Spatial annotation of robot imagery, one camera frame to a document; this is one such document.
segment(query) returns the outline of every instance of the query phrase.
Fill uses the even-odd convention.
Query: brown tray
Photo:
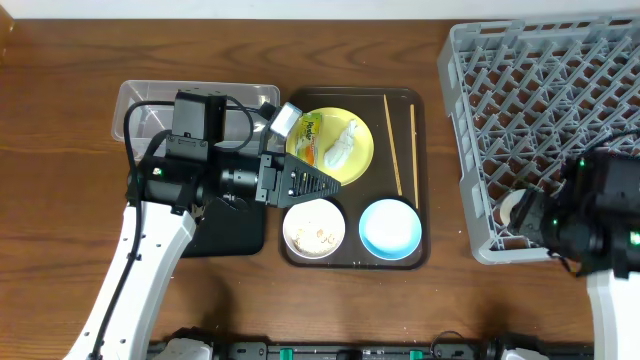
[[[383,95],[387,96],[389,115],[396,148],[398,172],[403,201],[415,208],[413,186],[413,158],[411,149],[410,105],[415,107],[416,152],[418,162],[418,214],[422,222],[422,240],[408,257],[389,261],[372,255],[362,245],[358,232],[360,216],[373,202],[398,198],[391,146],[387,131]],[[280,232],[280,253],[294,266],[316,268],[351,268],[363,270],[413,270],[424,264],[430,255],[426,124],[422,98],[415,91],[404,88],[307,87],[298,90],[289,102],[304,112],[323,107],[338,107],[358,115],[373,136],[374,152],[371,165],[355,182],[344,186],[329,199],[345,216],[346,234],[340,247],[331,255],[317,260],[302,258],[293,253]]]

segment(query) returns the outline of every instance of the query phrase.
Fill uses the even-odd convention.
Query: wooden chopstick
[[[398,187],[398,195],[402,196],[402,186],[400,186],[400,173],[398,172],[398,159],[396,158],[396,145],[393,142],[393,129],[391,129],[391,118],[389,117],[389,105],[387,104],[387,95],[384,98],[384,112],[387,116],[387,130],[389,130],[389,144],[391,144],[391,157],[393,159],[393,171],[396,175],[396,186]]]
[[[416,154],[416,116],[413,104],[411,104],[411,155],[413,157],[413,193],[416,197],[416,209],[418,209],[418,159]]]

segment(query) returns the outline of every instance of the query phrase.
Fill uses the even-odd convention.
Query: green light
[[[640,232],[632,231],[631,232],[631,245],[640,245]]]

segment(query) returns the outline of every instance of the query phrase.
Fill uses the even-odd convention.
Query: wooden table
[[[119,236],[128,79],[410,87],[427,113],[432,253],[413,272],[318,271],[278,253],[280,212],[251,257],[181,260],[154,339],[201,326],[232,338],[427,343],[443,330],[593,341],[586,284],[557,263],[485,266],[469,249],[460,162],[436,58],[454,22],[18,21],[0,69],[0,354],[60,358]]]

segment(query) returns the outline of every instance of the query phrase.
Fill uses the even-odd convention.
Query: green clip
[[[420,350],[411,350],[409,352],[409,360],[421,360],[424,359],[424,354]]]
[[[293,360],[293,349],[280,349],[280,360]]]

